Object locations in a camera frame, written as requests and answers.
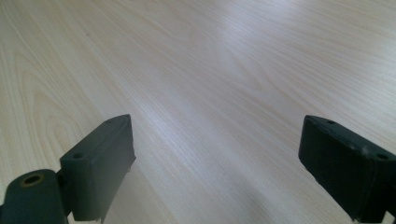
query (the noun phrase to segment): tabletop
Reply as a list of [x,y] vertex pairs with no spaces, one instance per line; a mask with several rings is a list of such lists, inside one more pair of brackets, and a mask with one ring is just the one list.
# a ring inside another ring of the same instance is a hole
[[130,114],[106,223],[352,223],[298,159],[304,116],[396,153],[395,86],[392,1],[1,0],[0,201]]

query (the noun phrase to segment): mounting hole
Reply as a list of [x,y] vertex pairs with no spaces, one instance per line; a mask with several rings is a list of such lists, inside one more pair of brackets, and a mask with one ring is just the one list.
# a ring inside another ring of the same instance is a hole
[[73,155],[73,159],[81,159],[82,158],[82,153],[75,153],[74,155]]
[[381,160],[387,160],[387,159],[389,159],[389,157],[386,156],[386,155],[384,155],[384,154],[376,154],[376,156],[377,156],[379,159],[381,159]]
[[22,182],[21,182],[21,186],[23,188],[29,188],[32,187],[38,183],[40,183],[41,181],[43,181],[44,179],[44,175],[43,174],[33,174],[33,175],[29,175],[26,176]]

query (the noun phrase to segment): wooden table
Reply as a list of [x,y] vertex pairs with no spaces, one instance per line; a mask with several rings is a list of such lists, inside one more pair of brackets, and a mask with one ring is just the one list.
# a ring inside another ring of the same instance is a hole
[[106,223],[351,223],[297,153],[306,114],[396,153],[386,2],[0,1],[1,202],[131,114]]

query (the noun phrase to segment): wood grain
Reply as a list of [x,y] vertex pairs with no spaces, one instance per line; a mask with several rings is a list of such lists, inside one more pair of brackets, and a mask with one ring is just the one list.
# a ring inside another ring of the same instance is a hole
[[1,0],[0,200],[129,113],[106,223],[351,223],[298,160],[303,118],[396,153],[395,74],[392,1]]

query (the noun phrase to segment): light wood surface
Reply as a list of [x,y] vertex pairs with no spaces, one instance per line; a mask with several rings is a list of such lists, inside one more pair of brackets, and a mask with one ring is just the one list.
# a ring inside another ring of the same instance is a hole
[[106,223],[351,223],[298,160],[304,115],[396,153],[395,96],[393,1],[0,0],[0,200],[131,114]]

